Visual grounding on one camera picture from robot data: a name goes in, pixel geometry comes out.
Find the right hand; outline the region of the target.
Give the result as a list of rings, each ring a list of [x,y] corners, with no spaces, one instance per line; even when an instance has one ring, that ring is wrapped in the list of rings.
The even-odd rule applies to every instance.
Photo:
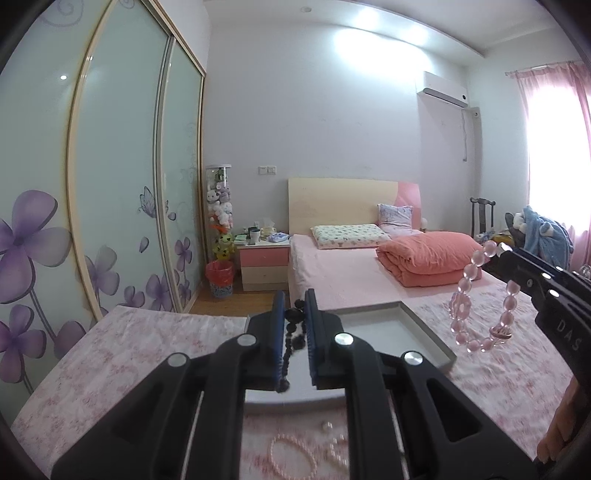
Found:
[[[572,377],[545,436],[538,444],[537,459],[543,464],[556,461],[566,448],[575,429],[578,411],[585,403],[586,396],[577,379]]]

